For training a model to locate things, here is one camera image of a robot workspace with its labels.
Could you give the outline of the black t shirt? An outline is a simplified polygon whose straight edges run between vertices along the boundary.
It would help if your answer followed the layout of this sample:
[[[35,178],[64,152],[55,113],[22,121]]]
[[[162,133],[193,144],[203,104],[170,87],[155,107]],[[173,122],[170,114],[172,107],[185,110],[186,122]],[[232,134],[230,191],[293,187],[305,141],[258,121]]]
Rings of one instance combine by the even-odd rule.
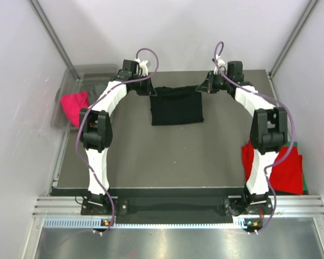
[[[153,126],[172,126],[204,121],[202,95],[197,86],[157,87],[150,97]]]

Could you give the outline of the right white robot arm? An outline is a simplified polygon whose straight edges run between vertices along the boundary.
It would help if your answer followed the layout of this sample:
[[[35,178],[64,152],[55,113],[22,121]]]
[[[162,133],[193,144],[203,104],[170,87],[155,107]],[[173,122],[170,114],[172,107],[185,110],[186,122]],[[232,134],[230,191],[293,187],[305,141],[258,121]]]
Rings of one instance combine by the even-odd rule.
[[[215,69],[196,90],[208,94],[226,91],[252,117],[249,141],[253,147],[253,162],[241,200],[242,209],[252,214],[268,202],[272,168],[287,142],[287,112],[271,104],[244,80],[242,62],[226,63],[220,57],[213,62]]]

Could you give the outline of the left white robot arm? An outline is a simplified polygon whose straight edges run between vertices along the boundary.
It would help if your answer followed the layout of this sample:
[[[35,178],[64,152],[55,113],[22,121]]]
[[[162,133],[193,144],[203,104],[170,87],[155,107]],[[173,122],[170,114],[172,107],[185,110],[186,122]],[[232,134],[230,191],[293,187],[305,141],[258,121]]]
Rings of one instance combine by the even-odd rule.
[[[111,115],[132,90],[143,96],[155,96],[150,77],[147,60],[124,60],[122,69],[110,79],[99,98],[80,111],[82,128],[78,142],[85,149],[90,175],[86,197],[100,214],[108,213],[112,206],[107,179],[107,153],[113,139]]]

